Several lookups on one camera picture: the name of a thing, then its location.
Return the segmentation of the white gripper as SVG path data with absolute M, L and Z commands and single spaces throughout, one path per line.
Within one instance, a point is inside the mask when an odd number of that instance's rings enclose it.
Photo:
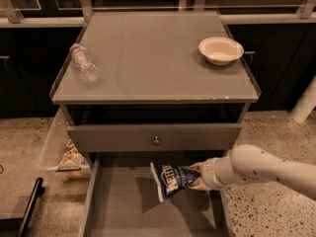
M 194 163 L 189 167 L 190 170 L 200 173 L 200 177 L 189 184 L 189 189 L 195 191 L 211 191 L 220 190 L 225 185 L 217 177 L 216 164 L 221 161 L 221 158 L 209 158 L 204 162 Z

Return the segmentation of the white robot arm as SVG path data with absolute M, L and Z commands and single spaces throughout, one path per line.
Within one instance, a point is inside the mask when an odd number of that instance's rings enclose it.
M 225 157 L 194 163 L 190 169 L 200 173 L 189 185 L 197 191 L 272 181 L 316 200 L 315 165 L 281 159 L 251 144 L 238 145 Z

